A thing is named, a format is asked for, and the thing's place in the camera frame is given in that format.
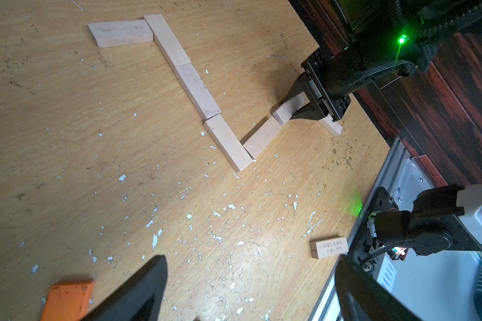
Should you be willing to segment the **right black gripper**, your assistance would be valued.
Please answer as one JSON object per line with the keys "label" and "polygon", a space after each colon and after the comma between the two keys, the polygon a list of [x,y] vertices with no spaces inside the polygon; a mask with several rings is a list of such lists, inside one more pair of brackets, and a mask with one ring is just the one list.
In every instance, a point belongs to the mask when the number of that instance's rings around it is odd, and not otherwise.
{"label": "right black gripper", "polygon": [[316,51],[303,63],[305,70],[280,101],[305,95],[309,100],[291,119],[338,121],[350,104],[349,95],[389,74],[407,76],[416,69],[416,44],[410,37],[363,37],[326,60]]}

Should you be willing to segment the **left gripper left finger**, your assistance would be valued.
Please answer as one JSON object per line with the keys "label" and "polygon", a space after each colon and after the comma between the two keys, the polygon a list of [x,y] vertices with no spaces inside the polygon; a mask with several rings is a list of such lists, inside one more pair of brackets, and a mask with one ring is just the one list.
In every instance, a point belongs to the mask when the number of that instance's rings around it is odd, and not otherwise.
{"label": "left gripper left finger", "polygon": [[84,320],[157,320],[167,284],[164,255],[156,255]]}

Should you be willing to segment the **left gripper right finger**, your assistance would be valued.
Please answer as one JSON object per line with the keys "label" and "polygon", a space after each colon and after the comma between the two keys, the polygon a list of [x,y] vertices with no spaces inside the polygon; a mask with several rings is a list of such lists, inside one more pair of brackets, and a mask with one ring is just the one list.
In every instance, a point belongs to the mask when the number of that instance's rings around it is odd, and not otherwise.
{"label": "left gripper right finger", "polygon": [[340,255],[334,279],[344,320],[419,319],[346,255]]}

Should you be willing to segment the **natural wood block angled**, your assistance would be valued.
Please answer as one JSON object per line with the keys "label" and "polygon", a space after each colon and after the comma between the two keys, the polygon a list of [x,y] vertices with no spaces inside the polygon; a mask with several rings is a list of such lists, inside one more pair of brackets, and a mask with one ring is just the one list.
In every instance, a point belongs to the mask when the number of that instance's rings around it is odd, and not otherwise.
{"label": "natural wood block angled", "polygon": [[281,126],[283,126],[291,119],[294,113],[296,113],[308,102],[308,97],[306,96],[305,92],[302,92],[296,97],[281,104],[280,107],[273,112],[273,117]]}

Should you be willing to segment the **natural wood block bottom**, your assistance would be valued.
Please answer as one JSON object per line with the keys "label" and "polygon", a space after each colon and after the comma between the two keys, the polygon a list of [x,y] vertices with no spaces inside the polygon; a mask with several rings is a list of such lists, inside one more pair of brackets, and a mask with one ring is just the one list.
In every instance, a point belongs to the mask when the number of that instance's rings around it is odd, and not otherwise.
{"label": "natural wood block bottom", "polygon": [[311,256],[314,259],[325,259],[336,255],[347,254],[349,251],[346,237],[318,239],[309,242]]}

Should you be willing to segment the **natural wood block short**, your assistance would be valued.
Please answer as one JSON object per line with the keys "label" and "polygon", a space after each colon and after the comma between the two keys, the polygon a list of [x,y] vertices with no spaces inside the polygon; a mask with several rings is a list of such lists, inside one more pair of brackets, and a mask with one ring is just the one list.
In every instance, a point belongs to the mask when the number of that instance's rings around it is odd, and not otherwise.
{"label": "natural wood block short", "polygon": [[249,155],[256,159],[281,130],[282,125],[271,116],[244,144]]}

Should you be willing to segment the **natural wood block long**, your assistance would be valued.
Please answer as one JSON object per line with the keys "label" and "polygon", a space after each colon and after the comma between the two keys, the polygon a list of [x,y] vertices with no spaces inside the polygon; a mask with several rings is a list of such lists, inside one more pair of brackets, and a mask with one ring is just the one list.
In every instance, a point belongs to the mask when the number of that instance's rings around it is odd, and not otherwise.
{"label": "natural wood block long", "polygon": [[153,32],[154,42],[173,69],[191,63],[189,56],[162,14],[145,15],[144,19]]}

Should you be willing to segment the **natural wood block printed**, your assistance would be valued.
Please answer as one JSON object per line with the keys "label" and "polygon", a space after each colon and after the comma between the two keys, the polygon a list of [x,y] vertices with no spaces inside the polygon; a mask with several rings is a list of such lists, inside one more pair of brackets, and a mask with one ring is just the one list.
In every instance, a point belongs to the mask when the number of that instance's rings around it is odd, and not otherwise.
{"label": "natural wood block printed", "polygon": [[88,24],[99,48],[152,42],[153,32],[145,20]]}

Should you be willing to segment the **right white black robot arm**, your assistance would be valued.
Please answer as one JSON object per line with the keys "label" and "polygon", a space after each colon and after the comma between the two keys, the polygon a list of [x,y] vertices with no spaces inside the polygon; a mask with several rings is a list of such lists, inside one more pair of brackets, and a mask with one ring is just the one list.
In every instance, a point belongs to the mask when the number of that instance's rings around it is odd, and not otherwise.
{"label": "right white black robot arm", "polygon": [[293,1],[319,47],[286,100],[340,121],[359,98],[435,181],[411,210],[369,215],[375,254],[482,251],[482,1]]}

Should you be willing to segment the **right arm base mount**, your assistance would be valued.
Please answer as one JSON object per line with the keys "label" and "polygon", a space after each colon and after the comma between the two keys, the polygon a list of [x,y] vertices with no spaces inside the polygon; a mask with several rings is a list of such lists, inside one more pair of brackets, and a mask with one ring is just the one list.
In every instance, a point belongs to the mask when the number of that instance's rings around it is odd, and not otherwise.
{"label": "right arm base mount", "polygon": [[378,187],[370,202],[364,206],[361,216],[357,219],[348,257],[357,263],[365,272],[376,277],[382,264],[384,255],[362,262],[375,251],[385,245],[378,239],[376,218],[385,213],[398,211],[398,205],[384,187]]}

